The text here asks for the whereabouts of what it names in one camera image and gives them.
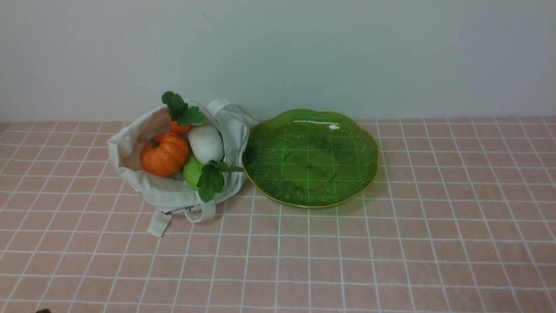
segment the pumpkin stem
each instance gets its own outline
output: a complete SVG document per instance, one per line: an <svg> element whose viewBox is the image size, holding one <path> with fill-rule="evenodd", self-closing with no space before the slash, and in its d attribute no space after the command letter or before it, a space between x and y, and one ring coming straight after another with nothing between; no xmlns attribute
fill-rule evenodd
<svg viewBox="0 0 556 313"><path fill-rule="evenodd" d="M160 142L156 141L154 138L149 139L149 141L151 142L153 148L156 148L160 145Z"/></svg>

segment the mint leaves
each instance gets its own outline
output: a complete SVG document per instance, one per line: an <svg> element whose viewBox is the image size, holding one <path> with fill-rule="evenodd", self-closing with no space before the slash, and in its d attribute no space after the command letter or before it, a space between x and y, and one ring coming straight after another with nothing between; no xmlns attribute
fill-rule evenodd
<svg viewBox="0 0 556 313"><path fill-rule="evenodd" d="M210 161L201 169L202 174L197 181L199 197L203 202L214 199L214 195L221 193L224 187L224 172L243 172L243 168L229 167L224 162Z"/></svg>
<svg viewBox="0 0 556 313"><path fill-rule="evenodd" d="M166 91L162 94L162 103L168 107L171 121L177 121L178 125L199 126L205 123L205 117L197 106L189 107L179 94Z"/></svg>

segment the white wall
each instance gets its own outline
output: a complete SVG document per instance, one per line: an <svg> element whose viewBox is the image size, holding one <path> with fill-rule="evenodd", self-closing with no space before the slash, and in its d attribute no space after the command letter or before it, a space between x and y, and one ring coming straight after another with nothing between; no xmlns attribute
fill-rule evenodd
<svg viewBox="0 0 556 313"><path fill-rule="evenodd" d="M556 114L556 1L0 2L0 120L131 120L166 90L264 118Z"/></svg>

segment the green vegetable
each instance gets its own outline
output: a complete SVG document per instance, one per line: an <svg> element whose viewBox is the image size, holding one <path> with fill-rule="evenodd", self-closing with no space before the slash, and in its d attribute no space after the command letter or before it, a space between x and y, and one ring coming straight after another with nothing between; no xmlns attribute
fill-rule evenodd
<svg viewBox="0 0 556 313"><path fill-rule="evenodd" d="M199 112L197 106L189 107L179 94L166 91L162 95L162 103L168 107L168 114L171 121L177 121L181 125L199 126L205 123L203 113Z"/></svg>
<svg viewBox="0 0 556 313"><path fill-rule="evenodd" d="M224 186L223 172L243 172L243 168L229 167L224 162L210 161L201 168L201 175L197 181L199 197L203 202L214 199L214 195L222 192Z"/></svg>
<svg viewBox="0 0 556 313"><path fill-rule="evenodd" d="M185 177L185 182L189 188L198 190L197 182L199 181L199 177L201 177L203 166L204 164L199 162L194 155L189 157L189 160L183 167L183 176Z"/></svg>

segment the gold plate rim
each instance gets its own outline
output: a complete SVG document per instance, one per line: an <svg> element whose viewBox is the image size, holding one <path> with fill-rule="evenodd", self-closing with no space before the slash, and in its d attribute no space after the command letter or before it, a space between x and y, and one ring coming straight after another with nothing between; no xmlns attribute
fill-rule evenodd
<svg viewBox="0 0 556 313"><path fill-rule="evenodd" d="M380 156L381 156L380 144L379 144L378 141L376 141L376 139L374 138L374 136L373 136L372 134L370 134L368 131L364 130L364 129L363 129L361 126L359 126L359 124L358 124L356 121L354 121L352 118L350 118L350 117L348 117L348 116L346 116L346 115L344 115L344 114L342 114L342 113L332 112L332 111L315 111L315 110L310 110L310 109L292 109L292 110L288 110L288 111L282 112L282 113L276 115L276 116L275 116L274 118L272 118L272 119L269 119L269 120L266 120L266 121L264 121L264 122L258 123L257 125L255 125L255 127L253 127L253 128L251 129L251 131L250 131L249 133L251 134L251 133L252 133L257 127L259 127L260 125L262 125L262 124L264 124L264 123L266 123L266 122L268 122L268 121L271 121L271 120L273 120L273 119L279 118L281 115L284 115L284 114L286 114L286 113L290 113L290 112L292 112L292 111L299 111L299 110L303 110L303 111L312 111L312 112L316 112L316 113L332 113L332 114L341 115L341 116L343 116L343 117L349 119L350 121L352 121L360 130L362 130L362 131L366 132L367 134L369 134L369 136L370 136L371 139L374 141L374 143L375 143L375 145L376 145L376 148L377 148L376 173L375 173L375 176L373 177L373 179L371 180L371 182L370 182L365 188L363 188L361 191L355 193L355 194L352 195L351 197L348 197L348 198L346 198L346 199L344 199L344 200L342 200L342 201L339 201L339 202L336 202L336 203L333 203L333 204L327 204L327 205L325 205L325 206L305 206L305 205L303 205L303 204L289 203L289 202L286 202L286 201L282 201L282 200L276 199L276 198L272 197L271 195L267 194L266 192L262 191L261 188L260 188L260 187L255 183L255 181L251 178L251 176L250 176L249 173L247 172L247 169L245 168L245 166L243 166L243 168L244 168L244 173L245 173L245 175L247 176L247 179L249 179L249 181L255 186L255 188L257 188L257 190L259 190L259 192L262 193L262 194L263 194L265 197L267 197L268 199L270 199L270 200L272 200L272 201L276 201L276 202L278 202L278 203L280 203L280 204L284 204L284 205L289 206L289 207L301 208L301 209L328 209L328 208L337 207L337 206L339 206L339 205L341 205L341 204L344 204L344 203L348 202L349 200L352 200L353 198L355 198L355 197L357 197L358 195L362 194L365 190L369 189L369 187L371 187L371 186L375 183L376 177L378 177L379 170L380 170L380 161L381 161L381 157L380 157Z"/></svg>

